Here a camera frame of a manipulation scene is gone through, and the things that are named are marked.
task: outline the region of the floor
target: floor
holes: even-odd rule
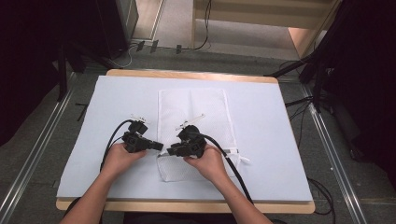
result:
[[[165,3],[175,3],[175,0],[167,0]],[[172,13],[166,15],[166,12],[170,11],[166,10],[169,9],[169,5],[166,4],[163,6],[162,18],[172,18]],[[175,46],[183,41],[185,41],[186,46],[189,45],[187,38],[183,38],[181,35],[177,35],[175,38],[161,37],[164,36],[161,33],[164,33],[167,29],[161,26],[162,22],[164,21],[159,20],[158,30],[155,33],[155,36],[160,40],[159,46],[162,42]],[[253,42],[245,45],[237,42],[237,33],[241,34],[243,32],[232,34],[230,29],[227,29],[227,24],[224,24],[223,28],[220,24],[211,22],[210,25],[212,24],[214,26],[210,27],[216,27],[216,29],[211,28],[209,33],[212,45],[210,49],[183,51],[181,54],[176,54],[173,49],[157,49],[155,53],[150,53],[150,46],[145,46],[139,52],[131,50],[131,57],[128,53],[124,53],[116,60],[116,63],[127,64],[131,62],[125,69],[164,69],[261,76],[277,71],[281,66],[289,63],[288,60],[298,60],[296,52],[293,52],[290,47],[291,40],[285,29],[275,27],[272,31],[272,34],[278,34],[275,35],[275,38],[266,35],[265,38],[254,42],[254,44],[260,44],[258,46],[259,50],[256,52],[256,47],[252,47],[254,45],[251,44]],[[230,37],[230,39],[226,40],[222,32],[227,34],[227,38]],[[203,33],[196,34],[198,43],[198,41],[202,41]],[[255,36],[262,38],[262,35],[251,35],[250,37],[255,38]],[[232,49],[233,45],[243,50],[234,50]],[[41,159],[35,165],[35,170],[29,177],[30,181],[25,186],[23,194],[18,195],[20,197],[17,198],[19,202],[15,208],[12,208],[14,209],[12,215],[8,217],[7,222],[0,219],[0,223],[58,223],[62,219],[64,212],[57,210],[55,207],[56,192],[64,166],[78,138],[79,129],[83,122],[83,120],[78,120],[83,111],[83,106],[77,104],[89,103],[96,79],[106,73],[106,69],[101,65],[90,62],[88,59],[87,63],[88,68],[84,74],[76,74],[75,77],[72,76],[75,79],[70,79],[70,82],[74,83],[70,98],[65,102],[64,111],[57,120],[57,125],[53,129],[48,143],[44,145]],[[292,71],[279,79],[285,102],[304,97],[304,91],[302,85],[297,81],[297,76],[298,73]],[[15,136],[0,147],[0,199],[2,201],[6,198],[9,187],[14,183],[32,148],[35,148],[36,139],[45,127],[53,109],[57,106],[57,92],[57,88],[52,90],[34,113],[22,124]],[[289,114],[292,115],[298,107],[298,105],[288,107]],[[322,109],[321,117],[326,123],[327,130],[332,138],[337,155],[344,165],[352,188],[359,198],[366,223],[393,223],[394,213],[396,212],[396,192],[388,182],[386,174],[370,162],[353,161],[349,156],[347,142],[339,130],[337,121],[325,109]],[[300,154],[306,174],[322,183],[334,198],[337,223],[354,223],[312,114],[307,111],[304,113],[304,119],[300,115],[291,121],[291,126],[296,139],[300,139],[300,136],[302,136]],[[328,205],[323,195],[315,188],[312,188],[311,191],[317,209],[326,211]],[[0,218],[3,218],[3,206],[1,210]],[[123,214],[118,212],[105,212],[105,223],[121,223],[122,216]],[[281,219],[287,223],[332,222],[331,215],[270,214],[268,216]]]

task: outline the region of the black cable on floor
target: black cable on floor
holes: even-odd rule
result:
[[[298,116],[299,114],[302,114],[301,123],[300,123],[300,138],[299,138],[299,141],[298,141],[298,144],[297,144],[297,147],[298,147],[299,149],[300,149],[300,144],[301,144],[301,140],[302,140],[302,137],[303,137],[304,114],[305,114],[306,109],[309,107],[309,105],[310,105],[311,103],[312,103],[312,99],[310,99],[310,100],[308,101],[308,103],[304,103],[302,106],[300,106],[299,108],[297,108],[297,110],[294,112],[294,114],[290,116],[290,121],[292,121],[296,116]],[[317,214],[317,215],[321,215],[321,216],[326,216],[326,215],[329,215],[330,213],[332,213],[332,223],[335,224],[335,210],[334,210],[334,203],[333,203],[332,195],[331,195],[330,192],[326,189],[326,187],[324,187],[324,186],[323,186],[320,182],[318,182],[317,180],[312,179],[312,178],[309,178],[309,177],[307,177],[306,179],[308,180],[309,183],[311,183],[312,185],[314,185],[314,186],[319,190],[319,192],[325,197],[327,203],[328,203],[329,206],[330,206],[330,210],[327,211],[327,212],[324,212],[324,213],[323,213],[323,212],[315,211],[314,213]]]
[[[312,64],[312,63],[308,63],[307,61],[309,61],[309,57],[311,56],[311,54],[309,54],[308,56],[306,56],[306,57],[304,57],[306,60],[305,61],[303,61],[303,59],[301,59],[301,60],[290,60],[290,61],[285,61],[285,62],[283,62],[282,64],[280,64],[279,65],[279,67],[278,67],[278,71],[280,71],[280,69],[281,69],[281,67],[285,64],[285,63],[297,63],[297,62],[301,62],[302,63],[302,65],[303,64],[305,64],[305,65],[308,65],[308,64]],[[298,67],[296,67],[295,69],[293,69],[293,70],[295,70],[299,75],[301,74],[297,69],[299,68],[299,67],[301,67],[302,65],[300,65],[300,66],[298,66]],[[272,73],[272,74],[264,74],[264,75],[262,75],[263,77],[272,77],[274,75],[274,73]]]
[[[296,100],[296,101],[292,101],[292,102],[289,102],[289,103],[285,103],[285,107],[289,107],[291,105],[297,105],[297,104],[300,104],[300,103],[304,103],[304,102],[312,100],[313,98],[314,98],[313,96],[307,96],[307,97],[305,97],[305,98],[303,98],[301,100]]]
[[[201,49],[206,44],[207,39],[209,38],[209,28],[208,27],[209,27],[209,19],[210,19],[210,11],[211,10],[212,10],[212,0],[209,0],[209,2],[207,3],[207,6],[206,6],[206,11],[205,11],[205,28],[206,28],[205,41],[200,47],[193,49],[193,50]]]

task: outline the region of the table frame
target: table frame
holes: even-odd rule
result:
[[[215,73],[193,73],[159,70],[109,70],[107,76],[113,77],[161,77],[181,79],[204,79],[235,82],[277,83],[273,77],[252,77]],[[66,210],[74,198],[58,198],[56,206]],[[263,213],[312,214],[315,211],[314,201],[310,202],[255,202]],[[179,213],[231,213],[225,201],[192,201],[192,200],[111,200],[107,199],[106,211],[123,212],[179,212]]]

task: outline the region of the white cable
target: white cable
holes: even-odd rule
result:
[[[185,129],[187,126],[194,124],[196,121],[203,119],[205,117],[205,114],[202,114],[201,116],[198,116],[194,119],[186,120],[184,123],[180,124],[180,126],[176,127],[176,131],[180,129]]]
[[[137,121],[140,121],[140,122],[149,124],[149,122],[148,122],[145,118],[143,118],[143,117],[135,117],[134,114],[131,114],[131,118],[132,118],[132,119],[135,119],[135,120],[137,120]]]
[[[121,67],[121,68],[124,68],[124,67],[129,66],[129,65],[132,63],[131,49],[134,49],[135,47],[137,47],[137,45],[131,46],[131,47],[128,49],[128,55],[129,55],[129,63],[128,63],[128,64],[126,64],[126,65],[120,65],[120,64],[117,64],[117,63],[113,62],[111,59],[110,59],[110,61],[111,61],[112,63],[114,63],[116,66]]]

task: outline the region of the white paper sheet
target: white paper sheet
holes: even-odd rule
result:
[[[240,169],[257,201],[312,201],[289,118],[277,84],[149,77],[99,77],[58,197],[81,196],[99,173],[107,141],[131,113],[150,121],[148,139],[157,140],[158,91],[219,88],[228,96],[239,152],[251,159]],[[116,136],[121,136],[127,126]],[[112,186],[121,199],[222,200],[208,181],[163,182],[155,151],[135,163]]]

